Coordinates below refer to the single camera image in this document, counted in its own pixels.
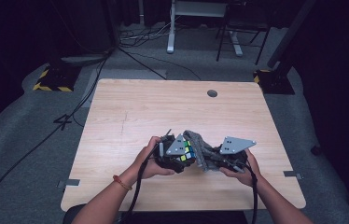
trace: chair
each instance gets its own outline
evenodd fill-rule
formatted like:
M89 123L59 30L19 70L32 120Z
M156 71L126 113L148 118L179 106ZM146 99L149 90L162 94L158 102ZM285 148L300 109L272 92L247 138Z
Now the chair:
M250 47L259 47L259 53L255 65L258 64L261 52L264 49L265 42L268 34L270 33L271 26L267 20L268 16L266 10L257 1L231 1L226 6L226 12L224 15L223 24L219 27L216 34L218 37L221 31L220 45L216 61L219 60L221 47L223 44L224 34L226 31L251 33L255 34L248 45ZM261 45L251 45L260 32L265 32L264 40ZM241 45L240 43L231 43L233 45Z

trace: gray carpet floor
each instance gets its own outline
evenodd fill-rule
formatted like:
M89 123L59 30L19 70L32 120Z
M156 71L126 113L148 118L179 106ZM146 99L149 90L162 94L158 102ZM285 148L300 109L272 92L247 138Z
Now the gray carpet floor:
M254 65L258 49L243 47L244 56L237 57L230 45L224 46L220 61L216 62L216 30L207 28L179 30L174 54L166 53L167 35L125 50L171 62L133 55L152 69L164 71L171 80L198 80L188 70L191 69L201 80L251 82L255 70L268 68L266 62L285 33L286 29L272 29L259 65ZM249 36L239 34L239 38L247 41ZM96 73L96 65L83 67L74 92L33 91L44 68L42 64L26 77L22 84L25 94L0 114L0 176L57 127L55 119L73 111ZM119 75L118 70L133 70L138 78L148 78L143 75L145 67L116 50L107 60L103 74L129 78ZM302 212L315 223L349 223L343 183L324 155L316 157L310 152L318 141L300 77L294 69L288 77L295 95L264 96L291 164L304 177L300 180L306 199ZM87 106L81 107L75 114L76 120L83 124L88 112ZM52 135L6 177L0 185L0 223L62 223L63 190L57 184L69 176L82 130L75 122L66 124L63 131ZM252 211L245 213L251 221ZM266 210L258 211L258 223L272 223Z

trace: scratch on table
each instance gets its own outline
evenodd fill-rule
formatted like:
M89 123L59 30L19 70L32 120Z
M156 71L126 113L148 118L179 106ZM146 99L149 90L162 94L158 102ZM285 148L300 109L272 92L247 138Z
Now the scratch on table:
M128 118L128 111L126 111L126 113L125 113L125 119L124 119L124 121L122 121L121 135L122 135L122 133L123 133L123 131L124 131L124 124L125 124L126 118Z

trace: white metal desk frame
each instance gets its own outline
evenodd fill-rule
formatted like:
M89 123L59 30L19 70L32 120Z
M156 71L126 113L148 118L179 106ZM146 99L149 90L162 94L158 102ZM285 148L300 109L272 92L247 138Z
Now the white metal desk frame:
M183 2L172 0L171 9L171 29L168 40L168 53L175 51L175 16L204 16L204 17L224 17L225 3L207 2ZM242 49L238 45L239 41L236 32L230 32L230 40L237 56L243 56Z

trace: bracelet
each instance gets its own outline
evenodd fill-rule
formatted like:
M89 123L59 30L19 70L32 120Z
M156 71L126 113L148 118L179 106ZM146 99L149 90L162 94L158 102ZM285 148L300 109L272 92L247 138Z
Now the bracelet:
M117 175L113 175L113 179L114 181L116 181L117 183L121 184L122 187L124 187L127 190L132 190L132 187L128 187L126 186L124 183L122 183L122 181L119 179L119 176Z

